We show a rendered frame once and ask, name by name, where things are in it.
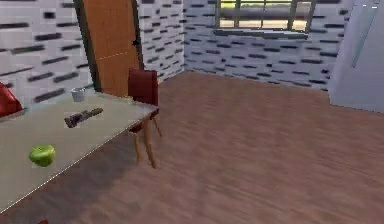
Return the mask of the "white mug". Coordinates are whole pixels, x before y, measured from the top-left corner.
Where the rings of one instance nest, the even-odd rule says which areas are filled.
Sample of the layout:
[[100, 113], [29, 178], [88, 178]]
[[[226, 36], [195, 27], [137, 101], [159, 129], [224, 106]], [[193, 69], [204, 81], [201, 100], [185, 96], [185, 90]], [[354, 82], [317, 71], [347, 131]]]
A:
[[71, 90], [71, 95], [74, 102], [82, 102], [85, 99], [85, 89], [73, 88]]

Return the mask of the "green apple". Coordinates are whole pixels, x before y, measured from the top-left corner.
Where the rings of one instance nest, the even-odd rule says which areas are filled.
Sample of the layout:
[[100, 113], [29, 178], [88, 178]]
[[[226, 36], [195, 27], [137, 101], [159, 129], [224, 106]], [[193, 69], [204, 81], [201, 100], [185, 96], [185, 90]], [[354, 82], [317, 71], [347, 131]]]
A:
[[55, 148], [50, 144], [36, 145], [29, 153], [29, 159], [40, 167], [49, 166], [55, 158]]

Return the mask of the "red chair with wooden legs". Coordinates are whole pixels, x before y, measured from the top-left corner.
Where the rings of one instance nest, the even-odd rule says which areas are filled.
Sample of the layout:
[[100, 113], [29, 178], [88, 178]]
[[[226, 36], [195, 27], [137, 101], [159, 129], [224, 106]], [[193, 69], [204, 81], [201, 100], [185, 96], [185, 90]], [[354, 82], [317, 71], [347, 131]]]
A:
[[14, 94], [0, 82], [0, 117], [5, 117], [23, 109]]
[[156, 109], [145, 118], [141, 123], [136, 124], [129, 129], [129, 132], [134, 136], [134, 144], [137, 155], [137, 161], [142, 159], [139, 147], [139, 132], [143, 132], [144, 145], [148, 159], [153, 168], [156, 168], [156, 162], [152, 151], [149, 122], [152, 121], [159, 135], [162, 135], [156, 116], [159, 114], [159, 91], [157, 72], [155, 70], [130, 69], [128, 75], [128, 96], [134, 101], [155, 106]]

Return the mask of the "orange wooden room door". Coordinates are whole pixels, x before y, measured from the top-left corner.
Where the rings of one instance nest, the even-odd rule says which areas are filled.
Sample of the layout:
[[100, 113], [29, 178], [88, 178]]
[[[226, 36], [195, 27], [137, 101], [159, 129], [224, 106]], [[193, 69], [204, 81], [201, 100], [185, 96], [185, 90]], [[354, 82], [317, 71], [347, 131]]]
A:
[[131, 68], [142, 68], [135, 0], [73, 0], [96, 91], [128, 95]]

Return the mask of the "grey framed window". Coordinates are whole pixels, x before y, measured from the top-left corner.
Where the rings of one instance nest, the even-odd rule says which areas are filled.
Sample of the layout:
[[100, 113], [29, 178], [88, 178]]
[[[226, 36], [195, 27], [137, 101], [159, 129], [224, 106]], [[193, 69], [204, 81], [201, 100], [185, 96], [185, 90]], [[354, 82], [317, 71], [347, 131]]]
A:
[[217, 35], [307, 39], [317, 0], [217, 0]]

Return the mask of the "grey dining table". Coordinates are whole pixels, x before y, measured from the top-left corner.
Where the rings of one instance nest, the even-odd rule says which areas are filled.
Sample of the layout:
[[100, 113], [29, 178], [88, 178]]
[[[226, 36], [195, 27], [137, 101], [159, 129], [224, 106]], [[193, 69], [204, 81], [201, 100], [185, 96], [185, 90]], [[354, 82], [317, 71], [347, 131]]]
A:
[[[84, 110], [103, 112], [69, 128], [64, 119]], [[155, 106], [97, 92], [82, 102], [69, 94], [0, 119], [0, 214], [81, 161], [115, 136], [142, 122]], [[55, 148], [51, 165], [29, 159], [33, 147]]]

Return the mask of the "pale grey fridge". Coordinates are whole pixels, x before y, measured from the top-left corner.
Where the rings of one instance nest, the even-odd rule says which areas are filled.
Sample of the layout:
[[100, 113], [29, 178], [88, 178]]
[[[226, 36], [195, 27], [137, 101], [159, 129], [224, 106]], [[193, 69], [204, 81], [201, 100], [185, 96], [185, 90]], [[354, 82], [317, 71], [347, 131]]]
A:
[[384, 113], [384, 0], [355, 0], [328, 82], [331, 105]]

